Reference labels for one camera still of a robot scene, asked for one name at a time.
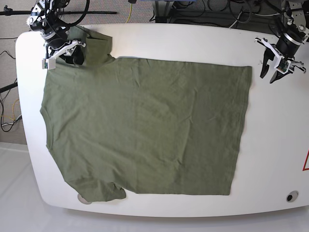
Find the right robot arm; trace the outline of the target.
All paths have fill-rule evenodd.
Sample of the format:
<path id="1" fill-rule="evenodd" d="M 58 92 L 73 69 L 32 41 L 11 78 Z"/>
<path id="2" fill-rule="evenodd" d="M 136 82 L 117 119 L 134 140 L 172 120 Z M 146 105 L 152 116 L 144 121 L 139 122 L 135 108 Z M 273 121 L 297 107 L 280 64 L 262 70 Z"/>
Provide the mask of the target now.
<path id="1" fill-rule="evenodd" d="M 86 1 L 81 17 L 73 23 L 66 23 L 60 19 L 61 10 L 68 4 L 68 0 L 38 0 L 27 18 L 30 30 L 38 31 L 45 40 L 43 69 L 54 69 L 57 58 L 72 65 L 82 65 L 84 62 L 83 48 L 86 47 L 86 43 L 81 39 L 70 39 L 69 29 L 84 19 L 90 1 Z"/>

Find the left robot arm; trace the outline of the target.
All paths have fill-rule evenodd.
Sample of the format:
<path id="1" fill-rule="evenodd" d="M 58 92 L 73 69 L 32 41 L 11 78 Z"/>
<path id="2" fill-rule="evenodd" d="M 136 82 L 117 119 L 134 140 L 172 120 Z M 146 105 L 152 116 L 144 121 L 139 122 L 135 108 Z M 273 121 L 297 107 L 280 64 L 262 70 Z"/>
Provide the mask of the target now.
<path id="1" fill-rule="evenodd" d="M 287 0 L 279 11 L 284 21 L 276 19 L 278 41 L 269 43 L 265 38 L 255 41 L 265 47 L 260 77 L 264 78 L 270 69 L 274 74 L 270 83 L 293 74 L 295 68 L 306 73 L 303 62 L 295 59 L 295 54 L 309 38 L 309 2 L 307 0 Z"/>

